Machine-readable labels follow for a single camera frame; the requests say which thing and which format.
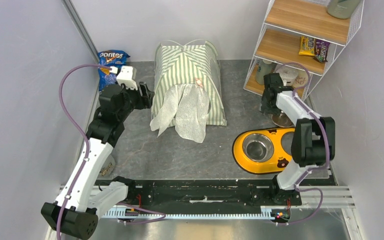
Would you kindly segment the aluminium rail frame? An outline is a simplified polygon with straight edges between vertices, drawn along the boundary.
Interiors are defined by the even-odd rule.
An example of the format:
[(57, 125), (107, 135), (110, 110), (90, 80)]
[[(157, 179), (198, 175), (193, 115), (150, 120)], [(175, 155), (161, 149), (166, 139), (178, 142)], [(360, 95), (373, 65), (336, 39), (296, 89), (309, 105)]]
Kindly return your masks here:
[(298, 190), (275, 193), (267, 180), (133, 180), (98, 181), (86, 190), (75, 191), (85, 208), (67, 205), (63, 199), (45, 203), (41, 214), (55, 229), (62, 214), (61, 230), (67, 235), (89, 239), (99, 219), (265, 220), (275, 225), (293, 224), (291, 211), (308, 210), (308, 222), (322, 210), (339, 209), (349, 236), (361, 240), (355, 203), (346, 186), (319, 185), (305, 180)]

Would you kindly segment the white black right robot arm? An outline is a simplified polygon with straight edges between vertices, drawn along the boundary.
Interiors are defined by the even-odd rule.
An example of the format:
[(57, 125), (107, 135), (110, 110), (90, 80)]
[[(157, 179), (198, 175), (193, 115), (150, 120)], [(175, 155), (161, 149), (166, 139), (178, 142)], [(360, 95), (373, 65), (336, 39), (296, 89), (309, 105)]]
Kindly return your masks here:
[(291, 142), (292, 160), (274, 178), (275, 187), (268, 191), (269, 200), (280, 205), (296, 191), (304, 178), (315, 170), (327, 169), (335, 157), (336, 123), (309, 108), (292, 86), (285, 86), (279, 73), (264, 77), (261, 112), (285, 113), (294, 125)]

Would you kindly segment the yellow pet bowl holder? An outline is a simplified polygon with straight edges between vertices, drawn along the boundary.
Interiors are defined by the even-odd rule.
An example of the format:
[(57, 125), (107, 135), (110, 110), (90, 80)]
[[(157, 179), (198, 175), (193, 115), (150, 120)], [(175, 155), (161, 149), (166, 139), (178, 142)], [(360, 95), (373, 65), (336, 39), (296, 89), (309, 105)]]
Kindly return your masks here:
[[(286, 168), (292, 160), (291, 148), (283, 147), (282, 140), (286, 137), (292, 137), (295, 129), (293, 127), (265, 128), (242, 132), (238, 135), (232, 144), (232, 155), (236, 164), (244, 171), (254, 175), (265, 175), (280, 173)], [(250, 134), (263, 134), (267, 136), (274, 145), (274, 154), (266, 162), (254, 162), (247, 158), (243, 151), (243, 141)]]

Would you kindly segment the green bottle top shelf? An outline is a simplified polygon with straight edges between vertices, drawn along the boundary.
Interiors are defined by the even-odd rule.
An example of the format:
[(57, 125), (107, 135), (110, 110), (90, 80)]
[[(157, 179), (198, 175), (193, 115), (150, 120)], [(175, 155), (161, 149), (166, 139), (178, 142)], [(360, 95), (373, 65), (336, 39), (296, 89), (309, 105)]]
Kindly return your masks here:
[(349, 19), (361, 0), (331, 0), (327, 5), (327, 13), (337, 19)]

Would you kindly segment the cream printed cup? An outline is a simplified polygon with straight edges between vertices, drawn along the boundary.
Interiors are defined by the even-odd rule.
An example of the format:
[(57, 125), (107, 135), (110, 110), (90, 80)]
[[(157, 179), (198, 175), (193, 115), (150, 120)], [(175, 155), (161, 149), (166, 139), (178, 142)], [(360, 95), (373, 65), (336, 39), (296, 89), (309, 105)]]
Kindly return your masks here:
[(297, 70), (297, 73), (298, 75), (293, 81), (292, 86), (294, 88), (305, 87), (309, 81), (309, 78), (312, 76), (312, 74), (311, 73), (307, 74), (305, 70)]

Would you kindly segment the dark purple candy bag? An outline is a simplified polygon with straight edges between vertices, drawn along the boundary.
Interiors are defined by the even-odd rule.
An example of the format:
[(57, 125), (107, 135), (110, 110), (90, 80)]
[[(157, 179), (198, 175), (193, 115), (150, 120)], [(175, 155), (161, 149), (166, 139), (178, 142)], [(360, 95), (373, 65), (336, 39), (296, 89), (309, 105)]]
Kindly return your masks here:
[(313, 58), (319, 63), (326, 63), (328, 61), (327, 56), (328, 56), (330, 44), (331, 44), (330, 42), (316, 39)]

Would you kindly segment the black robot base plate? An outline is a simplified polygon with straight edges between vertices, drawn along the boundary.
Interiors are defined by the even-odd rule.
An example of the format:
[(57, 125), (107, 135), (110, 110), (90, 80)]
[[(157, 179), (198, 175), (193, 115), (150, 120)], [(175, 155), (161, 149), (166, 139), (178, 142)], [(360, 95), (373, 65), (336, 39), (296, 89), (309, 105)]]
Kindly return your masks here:
[(295, 190), (276, 190), (268, 179), (147, 179), (116, 177), (128, 186), (127, 203), (161, 206), (168, 203), (245, 203), (252, 206), (301, 206)]

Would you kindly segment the thin white tent pole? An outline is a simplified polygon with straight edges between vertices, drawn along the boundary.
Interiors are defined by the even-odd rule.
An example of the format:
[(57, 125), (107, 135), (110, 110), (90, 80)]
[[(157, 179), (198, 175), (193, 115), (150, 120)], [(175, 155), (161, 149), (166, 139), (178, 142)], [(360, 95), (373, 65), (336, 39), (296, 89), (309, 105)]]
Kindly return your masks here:
[(211, 51), (213, 52), (214, 57), (212, 58), (216, 63), (217, 66), (220, 67), (220, 60), (219, 60), (219, 53), (216, 49), (216, 46), (209, 40), (203, 39), (203, 38), (198, 38), (191, 40), (185, 44), (181, 44), (179, 42), (176, 42), (174, 40), (170, 39), (165, 39), (162, 40), (158, 43), (157, 48), (155, 50), (155, 55), (154, 55), (154, 66), (157, 66), (157, 60), (159, 58), (159, 55), (162, 54), (162, 47), (164, 46), (179, 46), (181, 49), (185, 49), (186, 46), (195, 46), (195, 45), (203, 45), (203, 46), (209, 46)]

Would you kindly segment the steel bowl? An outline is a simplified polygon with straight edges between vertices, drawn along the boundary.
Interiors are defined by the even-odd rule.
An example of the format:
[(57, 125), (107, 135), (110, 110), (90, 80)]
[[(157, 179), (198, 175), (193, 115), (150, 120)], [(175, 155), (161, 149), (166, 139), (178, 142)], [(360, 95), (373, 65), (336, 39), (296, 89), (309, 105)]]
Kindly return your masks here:
[(267, 162), (274, 155), (274, 144), (261, 133), (252, 133), (246, 136), (242, 149), (248, 159), (257, 163)]
[(294, 124), (292, 121), (289, 119), (289, 117), (281, 111), (279, 115), (272, 114), (271, 115), (271, 120), (272, 122), (280, 127), (280, 128), (293, 128)]

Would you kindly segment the steel bowl front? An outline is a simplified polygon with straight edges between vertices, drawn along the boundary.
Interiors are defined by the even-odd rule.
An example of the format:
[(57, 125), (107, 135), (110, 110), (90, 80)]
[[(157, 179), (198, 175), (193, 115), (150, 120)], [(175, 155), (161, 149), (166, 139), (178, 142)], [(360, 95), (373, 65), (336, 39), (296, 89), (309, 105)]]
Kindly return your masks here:
[(274, 144), (261, 133), (252, 133), (246, 136), (242, 149), (248, 159), (257, 163), (267, 162), (274, 155)]

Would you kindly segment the green striped pet tent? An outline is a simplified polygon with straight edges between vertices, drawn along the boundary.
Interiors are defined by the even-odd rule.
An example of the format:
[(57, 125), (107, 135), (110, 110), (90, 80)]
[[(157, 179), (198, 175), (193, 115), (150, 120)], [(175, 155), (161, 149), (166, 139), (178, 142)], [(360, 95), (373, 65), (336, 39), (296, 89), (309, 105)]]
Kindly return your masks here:
[(210, 41), (161, 42), (154, 63), (152, 131), (173, 127), (181, 138), (202, 143), (208, 125), (227, 125), (218, 52)]

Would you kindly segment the white toilet paper roll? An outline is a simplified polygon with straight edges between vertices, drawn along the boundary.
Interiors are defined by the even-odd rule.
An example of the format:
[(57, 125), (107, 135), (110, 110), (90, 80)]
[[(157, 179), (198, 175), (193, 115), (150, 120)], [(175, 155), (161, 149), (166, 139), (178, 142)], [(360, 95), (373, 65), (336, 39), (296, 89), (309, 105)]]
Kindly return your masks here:
[(284, 86), (292, 86), (299, 75), (299, 70), (287, 65), (278, 64), (275, 73), (279, 73)]

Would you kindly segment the green bottle shelf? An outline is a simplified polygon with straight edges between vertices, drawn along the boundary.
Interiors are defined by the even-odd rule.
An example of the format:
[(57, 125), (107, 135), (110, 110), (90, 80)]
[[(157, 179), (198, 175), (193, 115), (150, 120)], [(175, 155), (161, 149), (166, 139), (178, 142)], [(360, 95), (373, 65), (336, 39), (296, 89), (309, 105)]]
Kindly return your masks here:
[(264, 76), (267, 74), (270, 74), (272, 72), (272, 69), (273, 69), (272, 61), (266, 60), (266, 59), (260, 60), (256, 75), (255, 75), (255, 81), (260, 85), (264, 85)]
[(331, 0), (327, 5), (327, 13), (337, 19), (349, 19), (361, 0)]

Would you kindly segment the green bottle lower shelf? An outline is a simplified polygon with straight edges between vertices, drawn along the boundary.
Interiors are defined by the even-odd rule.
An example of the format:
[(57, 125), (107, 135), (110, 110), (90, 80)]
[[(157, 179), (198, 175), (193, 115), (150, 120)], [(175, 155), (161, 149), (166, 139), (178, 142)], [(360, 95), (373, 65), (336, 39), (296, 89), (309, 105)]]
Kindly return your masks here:
[(264, 76), (267, 74), (270, 74), (272, 72), (272, 69), (273, 69), (272, 61), (266, 60), (266, 59), (260, 60), (256, 75), (255, 75), (255, 81), (260, 85), (264, 85)]

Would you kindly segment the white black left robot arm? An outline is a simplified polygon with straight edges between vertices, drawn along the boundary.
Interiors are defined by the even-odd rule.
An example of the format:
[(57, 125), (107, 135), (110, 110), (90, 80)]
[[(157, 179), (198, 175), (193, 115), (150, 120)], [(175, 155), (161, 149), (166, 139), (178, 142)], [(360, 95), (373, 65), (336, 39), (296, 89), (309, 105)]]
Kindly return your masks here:
[(59, 238), (65, 234), (88, 240), (99, 219), (119, 202), (132, 204), (137, 191), (134, 181), (116, 177), (102, 191), (92, 196), (96, 179), (123, 133), (124, 121), (133, 110), (149, 109), (154, 92), (145, 82), (134, 81), (106, 86), (99, 96), (99, 108), (84, 133), (85, 144), (79, 160), (64, 188), (54, 202), (46, 202), (41, 214)]

